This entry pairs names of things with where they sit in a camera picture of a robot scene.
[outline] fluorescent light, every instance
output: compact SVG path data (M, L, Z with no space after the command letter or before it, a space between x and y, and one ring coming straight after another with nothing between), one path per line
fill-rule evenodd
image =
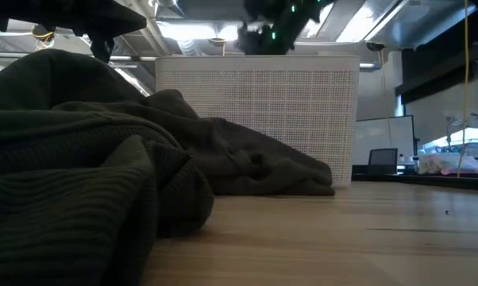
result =
M392 20L394 16L396 16L397 13L399 13L399 11L401 11L401 9L403 9L404 6L408 4L408 2L410 2L410 0L403 0L403 2L397 5L387 17L385 17L370 33L368 33L366 37L364 37L364 40L370 41L390 20Z
M364 37L372 30L374 26L373 12L364 5L349 21L347 26L341 32L336 42L358 42L362 41Z
M157 58L155 56L139 56L139 61L155 61Z
M320 12L320 23L316 23L313 20L308 21L308 23L306 24L306 27L304 27L304 30L308 31L306 37L317 36L318 32L322 28L322 25L324 25L324 22L326 21L327 17L331 13L333 6L334 6L334 2L330 3L328 6L325 6L324 9L322 9L322 12Z
M237 40L237 26L230 25L223 28L218 34L218 38L225 41L235 41Z
M375 64L359 64L359 68L374 68Z
M216 32L209 25L179 25L159 23L163 37L176 41L211 39L216 37Z

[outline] cable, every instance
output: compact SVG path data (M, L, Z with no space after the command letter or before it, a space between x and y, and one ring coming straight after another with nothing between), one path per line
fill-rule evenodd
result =
M389 98L387 95L387 87L385 84L385 67L384 67L384 51L379 51L379 62L382 64L382 76L380 77L380 84L382 85L382 90L384 91L385 99L385 118L387 119L387 127L389 129L389 147L392 147L392 134L391 134L391 119L389 118Z
M36 41L36 51L40 51L42 49L46 49L46 48L51 48L54 46L54 44L56 43L56 39L55 38L52 38L52 40L50 41L49 44L47 44L48 42L48 39L50 39L50 37L46 37L45 40L42 42L40 40L37 40Z
M45 35L35 35L35 34L34 34L34 26L31 27L31 34L32 34L33 36L35 36L35 37L45 38L45 37L51 36L53 33L54 33L54 32L48 32L48 33L46 33Z
M463 156L465 154L465 129L467 128L467 100L468 100L468 63L470 62L468 54L468 0L465 0L465 85L463 88L465 92L463 94L463 137L462 145L460 152L460 162L458 163L458 173L457 177L460 177L461 174L461 163L463 161Z

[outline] desk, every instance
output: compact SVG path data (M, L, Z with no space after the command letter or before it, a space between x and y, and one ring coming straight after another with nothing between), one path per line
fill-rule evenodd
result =
M447 176L352 174L352 181L399 182L406 184L422 184L426 186L452 187L478 191L478 174L464 174L461 178L456 178L456 174Z
M353 182L334 198L218 197L199 235L157 242L142 285L478 285L478 191Z

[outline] white plastic crate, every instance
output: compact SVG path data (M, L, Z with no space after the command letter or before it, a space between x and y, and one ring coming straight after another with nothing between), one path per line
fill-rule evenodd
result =
M156 89L181 91L201 117L247 126L327 163L350 185L359 59L355 56L170 57Z

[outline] black object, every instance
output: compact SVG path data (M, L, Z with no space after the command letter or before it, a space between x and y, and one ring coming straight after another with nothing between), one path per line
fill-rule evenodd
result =
M396 174L398 149L374 149L369 152L368 175Z
M51 27L49 29L45 28L43 25L33 26L33 37L42 42L50 42L54 39L55 28Z
M367 165L352 165L352 174L366 174L368 173Z
M253 19L259 15L272 22L262 29L248 31L244 23L238 30L236 47L246 55L284 55L294 49L294 42L307 22L320 22L320 11L333 0L262 0L245 1L246 11Z
M46 30L72 29L76 36L86 33L94 56L108 62L115 37L143 29L145 17L114 0L0 0L0 31L9 19L39 23Z
M383 44L376 44L376 43L366 43L366 48L372 52L379 52L382 51L385 46Z
M462 177L433 175L378 175L353 174L352 181L397 182L405 184L421 184L427 186L454 187L478 191L478 174L463 174Z

